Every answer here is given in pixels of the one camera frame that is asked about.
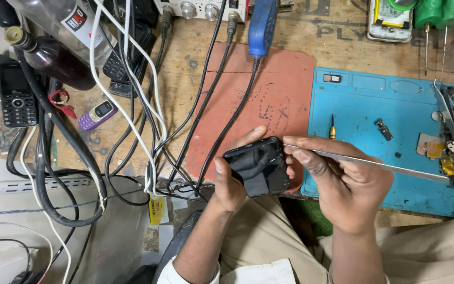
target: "wrist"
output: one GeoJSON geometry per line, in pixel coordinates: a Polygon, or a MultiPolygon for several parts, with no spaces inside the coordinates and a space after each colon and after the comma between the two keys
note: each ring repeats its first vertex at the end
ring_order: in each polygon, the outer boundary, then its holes
{"type": "Polygon", "coordinates": [[[374,224],[355,226],[349,228],[341,228],[336,225],[333,225],[332,230],[334,235],[348,238],[365,239],[367,237],[376,236],[376,229],[374,227],[374,224]]]}
{"type": "Polygon", "coordinates": [[[226,215],[230,217],[233,214],[233,211],[229,211],[224,207],[216,194],[211,196],[206,208],[209,208],[212,212],[215,212],[218,215],[226,215]]]}

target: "cracked phone screen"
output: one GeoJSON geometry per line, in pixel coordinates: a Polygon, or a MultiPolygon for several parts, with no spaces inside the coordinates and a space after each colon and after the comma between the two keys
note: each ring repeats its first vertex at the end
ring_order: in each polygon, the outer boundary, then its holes
{"type": "Polygon", "coordinates": [[[290,178],[281,141],[269,137],[224,154],[233,177],[245,186],[250,198],[288,190],[290,178]]]}

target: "purple mini phone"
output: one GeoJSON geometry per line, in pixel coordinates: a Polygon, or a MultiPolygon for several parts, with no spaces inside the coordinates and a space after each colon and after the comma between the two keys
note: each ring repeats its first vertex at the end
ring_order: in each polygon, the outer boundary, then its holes
{"type": "Polygon", "coordinates": [[[117,111],[118,108],[116,106],[109,100],[105,100],[88,113],[82,115],[78,120],[78,125],[85,131],[92,130],[112,117],[117,111]]]}

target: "screwdriver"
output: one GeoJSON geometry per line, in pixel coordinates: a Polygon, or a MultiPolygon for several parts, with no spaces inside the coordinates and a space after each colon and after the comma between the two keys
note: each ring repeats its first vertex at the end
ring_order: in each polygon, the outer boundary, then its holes
{"type": "Polygon", "coordinates": [[[442,69],[445,70],[445,56],[446,56],[446,42],[447,42],[447,29],[454,26],[454,0],[445,0],[442,5],[442,20],[435,25],[437,29],[445,30],[445,46],[442,52],[442,69]]]}
{"type": "Polygon", "coordinates": [[[425,76],[428,61],[428,32],[442,21],[442,0],[421,0],[415,7],[415,28],[425,29],[425,76]]]}
{"type": "Polygon", "coordinates": [[[328,132],[329,139],[336,139],[336,128],[334,127],[334,114],[332,114],[332,124],[331,129],[328,132]]]}

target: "beige trousers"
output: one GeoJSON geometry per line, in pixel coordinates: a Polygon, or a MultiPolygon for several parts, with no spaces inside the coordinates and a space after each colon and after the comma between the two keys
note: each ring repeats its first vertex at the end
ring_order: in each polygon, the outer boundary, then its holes
{"type": "MultiPolygon", "coordinates": [[[[415,229],[382,228],[376,238],[391,284],[454,283],[454,220],[415,229]]],[[[327,283],[331,252],[331,236],[306,248],[276,197],[247,199],[225,234],[220,274],[288,258],[297,283],[327,283]]]]}

